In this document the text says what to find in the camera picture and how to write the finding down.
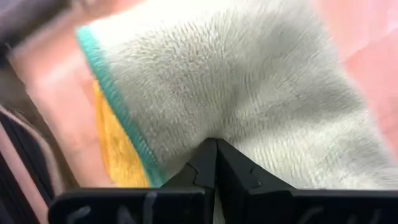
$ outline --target black strap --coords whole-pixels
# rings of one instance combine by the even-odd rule
[[[39,224],[1,153],[0,192],[0,224]]]
[[[54,191],[51,186],[46,161],[39,145],[23,127],[1,113],[0,123],[6,130],[44,202],[49,205],[50,201],[54,198]]]

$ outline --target gray fabric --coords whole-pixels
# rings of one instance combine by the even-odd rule
[[[102,87],[121,93],[109,100],[128,108],[167,178],[212,137],[300,189],[398,187],[308,2],[149,1],[90,30],[110,69]]]

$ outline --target dark fabric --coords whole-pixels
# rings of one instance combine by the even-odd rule
[[[1,0],[0,2],[0,57],[6,54],[9,46],[15,47],[68,6],[66,0]]]
[[[15,224],[39,224],[2,154],[0,154],[0,192],[0,201],[4,205],[4,208],[0,207],[1,224],[9,224],[6,222],[9,219]]]
[[[45,157],[39,145],[24,128],[1,113],[0,123],[4,127],[4,130],[6,130],[12,145],[17,150],[44,202],[49,205],[50,201],[54,198],[54,191],[51,186]]]

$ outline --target pink surface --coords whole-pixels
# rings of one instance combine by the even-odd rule
[[[316,0],[340,56],[398,153],[398,1]]]

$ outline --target towel fold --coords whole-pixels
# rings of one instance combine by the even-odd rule
[[[223,138],[300,189],[398,187],[306,0],[148,0],[77,37],[151,186]]]

